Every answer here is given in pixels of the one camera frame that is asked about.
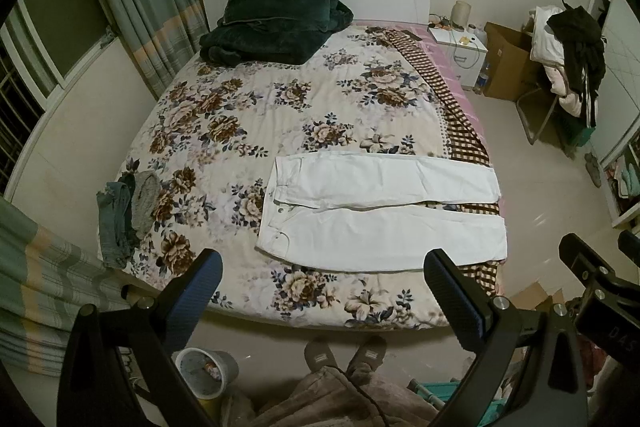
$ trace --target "nightstand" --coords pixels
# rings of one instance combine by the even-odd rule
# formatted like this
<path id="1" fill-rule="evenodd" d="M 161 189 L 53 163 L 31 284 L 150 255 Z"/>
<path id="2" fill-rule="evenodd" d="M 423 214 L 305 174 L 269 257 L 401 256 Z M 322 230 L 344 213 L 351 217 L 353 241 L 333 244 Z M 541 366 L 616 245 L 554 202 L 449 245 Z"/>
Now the nightstand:
<path id="1" fill-rule="evenodd" d="M 443 30 L 429 28 L 431 35 L 451 62 L 451 68 L 463 89 L 470 90 L 476 85 L 476 80 L 484 64 L 486 48 L 480 39 L 467 31 Z M 462 44 L 460 39 L 466 37 L 468 44 Z"/>

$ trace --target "window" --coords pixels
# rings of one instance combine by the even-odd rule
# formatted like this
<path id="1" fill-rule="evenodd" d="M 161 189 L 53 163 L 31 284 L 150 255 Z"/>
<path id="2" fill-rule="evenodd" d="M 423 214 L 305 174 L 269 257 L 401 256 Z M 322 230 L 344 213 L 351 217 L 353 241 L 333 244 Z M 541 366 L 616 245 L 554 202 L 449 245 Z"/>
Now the window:
<path id="1" fill-rule="evenodd" d="M 36 124 L 100 53 L 107 26 L 98 0 L 18 0 L 2 24 L 0 195 L 10 197 Z"/>

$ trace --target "floral bedspread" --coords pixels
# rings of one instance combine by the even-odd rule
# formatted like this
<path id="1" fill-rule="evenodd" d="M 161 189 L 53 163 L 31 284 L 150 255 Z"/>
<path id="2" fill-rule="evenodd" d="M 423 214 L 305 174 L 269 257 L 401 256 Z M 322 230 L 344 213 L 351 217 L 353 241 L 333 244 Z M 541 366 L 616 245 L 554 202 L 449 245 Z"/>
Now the floral bedspread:
<path id="1" fill-rule="evenodd" d="M 302 66 L 215 68 L 196 55 L 122 165 L 121 172 L 153 169 L 162 182 L 153 229 L 126 271 L 162 289 L 213 248 L 224 272 L 211 306 L 222 312 L 300 327 L 445 325 L 420 271 L 319 272 L 255 248 L 277 155 L 334 149 L 455 157 L 436 92 L 377 26 L 331 36 Z"/>

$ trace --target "white wardrobe door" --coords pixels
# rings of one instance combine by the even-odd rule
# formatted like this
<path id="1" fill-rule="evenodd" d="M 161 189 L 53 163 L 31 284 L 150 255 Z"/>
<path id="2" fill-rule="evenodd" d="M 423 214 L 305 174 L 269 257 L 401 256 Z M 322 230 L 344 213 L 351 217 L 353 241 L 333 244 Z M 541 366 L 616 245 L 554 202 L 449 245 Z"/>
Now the white wardrobe door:
<path id="1" fill-rule="evenodd" d="M 600 160 L 640 115 L 640 23 L 625 0 L 611 0 L 602 34 L 607 73 L 598 90 L 598 117 L 591 144 Z"/>

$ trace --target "white trash can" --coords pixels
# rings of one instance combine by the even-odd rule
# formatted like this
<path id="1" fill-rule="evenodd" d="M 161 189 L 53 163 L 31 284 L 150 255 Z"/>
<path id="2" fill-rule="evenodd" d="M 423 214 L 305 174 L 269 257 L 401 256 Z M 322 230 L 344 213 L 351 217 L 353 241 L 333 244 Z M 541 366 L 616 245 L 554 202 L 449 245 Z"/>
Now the white trash can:
<path id="1" fill-rule="evenodd" d="M 212 376 L 212 365 L 218 369 L 219 378 Z M 175 357 L 175 367 L 196 398 L 211 400 L 221 396 L 238 377 L 238 363 L 226 351 L 209 351 L 199 347 L 186 347 Z"/>

